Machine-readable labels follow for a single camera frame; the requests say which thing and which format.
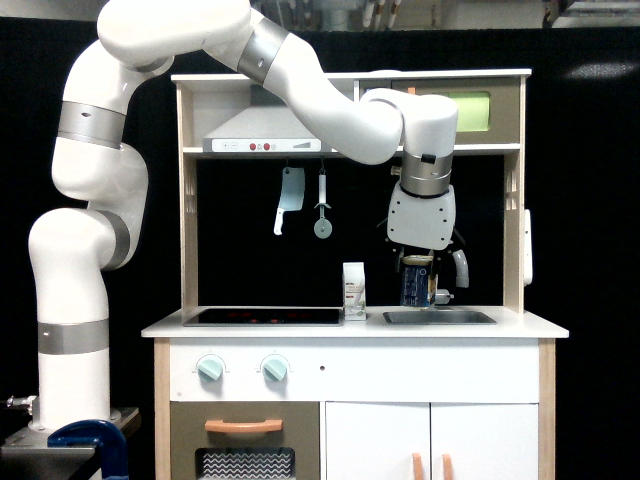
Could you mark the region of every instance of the knob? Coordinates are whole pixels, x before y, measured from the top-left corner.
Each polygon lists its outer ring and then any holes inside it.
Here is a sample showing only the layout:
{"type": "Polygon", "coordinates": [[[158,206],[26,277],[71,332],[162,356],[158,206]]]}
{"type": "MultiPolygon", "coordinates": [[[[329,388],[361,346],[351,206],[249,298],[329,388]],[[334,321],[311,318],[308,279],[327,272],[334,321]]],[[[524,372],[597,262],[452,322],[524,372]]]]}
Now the knob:
{"type": "Polygon", "coordinates": [[[280,382],[287,376],[287,360],[280,355],[269,355],[262,362],[262,374],[271,382],[280,382]]]}
{"type": "Polygon", "coordinates": [[[205,355],[198,361],[198,373],[205,382],[215,382],[224,370],[222,359],[216,355],[205,355]]]}

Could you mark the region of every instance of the blue clamp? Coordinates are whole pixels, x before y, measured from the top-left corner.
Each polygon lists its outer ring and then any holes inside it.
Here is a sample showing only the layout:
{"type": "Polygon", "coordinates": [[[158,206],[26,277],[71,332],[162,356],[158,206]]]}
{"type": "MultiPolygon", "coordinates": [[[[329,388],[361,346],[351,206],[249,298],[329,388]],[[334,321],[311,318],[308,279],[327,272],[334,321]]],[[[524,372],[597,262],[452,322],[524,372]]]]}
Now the blue clamp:
{"type": "Polygon", "coordinates": [[[82,420],[70,423],[47,440],[47,446],[95,446],[100,450],[100,468],[103,480],[129,480],[127,440],[113,423],[105,420],[82,420]]]}

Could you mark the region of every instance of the silver metal ring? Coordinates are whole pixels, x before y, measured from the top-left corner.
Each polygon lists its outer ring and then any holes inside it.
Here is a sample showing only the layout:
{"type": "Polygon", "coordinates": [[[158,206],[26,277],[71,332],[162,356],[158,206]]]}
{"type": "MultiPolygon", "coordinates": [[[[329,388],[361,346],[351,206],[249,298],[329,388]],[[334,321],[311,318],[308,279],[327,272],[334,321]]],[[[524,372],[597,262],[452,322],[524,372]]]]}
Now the silver metal ring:
{"type": "Polygon", "coordinates": [[[63,102],[58,136],[119,150],[125,118],[105,108],[63,102]]]}
{"type": "Polygon", "coordinates": [[[38,322],[38,352],[77,355],[109,348],[109,319],[84,323],[38,322]]]}
{"type": "Polygon", "coordinates": [[[453,152],[430,163],[405,151],[402,154],[400,186],[416,197],[440,196],[449,188],[452,163],[453,152]]]}
{"type": "Polygon", "coordinates": [[[287,35],[289,32],[268,18],[260,21],[244,47],[238,72],[262,85],[287,35]]]}
{"type": "Polygon", "coordinates": [[[131,248],[131,234],[129,233],[129,227],[127,224],[113,212],[107,210],[96,210],[101,213],[109,221],[113,227],[113,231],[116,234],[116,248],[113,252],[113,256],[109,263],[102,268],[102,271],[115,270],[122,262],[125,261],[127,255],[129,255],[129,249],[131,248]]]}

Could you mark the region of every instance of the white countertop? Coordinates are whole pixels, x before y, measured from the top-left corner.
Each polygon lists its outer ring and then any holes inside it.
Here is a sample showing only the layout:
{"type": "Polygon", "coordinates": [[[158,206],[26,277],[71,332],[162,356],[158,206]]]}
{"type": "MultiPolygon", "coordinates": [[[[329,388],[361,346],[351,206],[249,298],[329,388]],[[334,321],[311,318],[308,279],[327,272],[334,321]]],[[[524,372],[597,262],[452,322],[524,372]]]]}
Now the white countertop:
{"type": "Polygon", "coordinates": [[[502,306],[452,306],[453,310],[482,312],[497,323],[495,325],[391,325],[384,312],[413,311],[406,307],[367,307],[366,321],[344,321],[339,325],[215,325],[183,326],[188,319],[207,308],[198,307],[190,312],[178,310],[159,322],[145,328],[145,338],[567,338],[569,331],[530,312],[514,313],[502,306]]]}

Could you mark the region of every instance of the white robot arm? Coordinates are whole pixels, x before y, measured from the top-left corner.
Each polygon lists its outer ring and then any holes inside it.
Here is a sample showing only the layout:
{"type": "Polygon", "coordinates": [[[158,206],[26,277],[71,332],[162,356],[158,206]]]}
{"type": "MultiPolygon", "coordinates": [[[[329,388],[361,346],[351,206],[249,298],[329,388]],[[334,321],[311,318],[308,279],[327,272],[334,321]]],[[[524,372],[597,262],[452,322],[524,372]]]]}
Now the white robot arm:
{"type": "Polygon", "coordinates": [[[100,270],[119,268],[133,255],[148,181],[141,156],[121,143],[122,132],[135,89],[166,72],[174,55],[205,50],[278,95],[309,131],[358,162],[385,162],[404,141],[390,238],[446,246],[455,216],[448,184],[453,101],[373,90],[351,102],[327,81],[306,42],[252,10],[249,0],[111,0],[98,35],[69,74],[52,167],[56,187],[88,201],[88,208],[43,215],[29,239],[45,429],[110,418],[108,301],[100,270]],[[396,205],[409,209],[398,215],[396,205]],[[428,218],[415,221],[424,211],[435,212],[437,228],[428,218]],[[416,223],[431,233],[416,234],[416,223]]]}

